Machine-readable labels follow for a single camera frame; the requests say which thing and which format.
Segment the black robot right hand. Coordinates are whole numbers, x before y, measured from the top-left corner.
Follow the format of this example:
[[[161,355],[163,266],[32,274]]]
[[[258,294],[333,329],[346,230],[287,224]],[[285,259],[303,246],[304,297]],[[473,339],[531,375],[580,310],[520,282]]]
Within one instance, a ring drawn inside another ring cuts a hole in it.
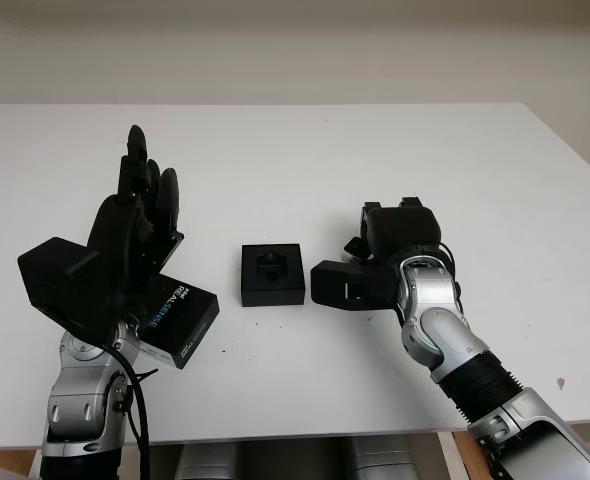
[[[408,247],[441,242],[441,229],[435,215],[418,197],[403,197],[393,207],[365,202],[360,235],[376,260],[389,259]]]

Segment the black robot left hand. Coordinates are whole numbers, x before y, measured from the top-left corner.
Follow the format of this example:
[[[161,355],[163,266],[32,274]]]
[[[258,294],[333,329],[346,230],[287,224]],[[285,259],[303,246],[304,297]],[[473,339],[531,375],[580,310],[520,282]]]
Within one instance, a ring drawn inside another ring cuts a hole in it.
[[[106,263],[111,303],[124,317],[148,315],[149,283],[184,239],[177,229],[179,200],[176,171],[159,168],[143,130],[133,125],[117,192],[102,202],[87,243]]]

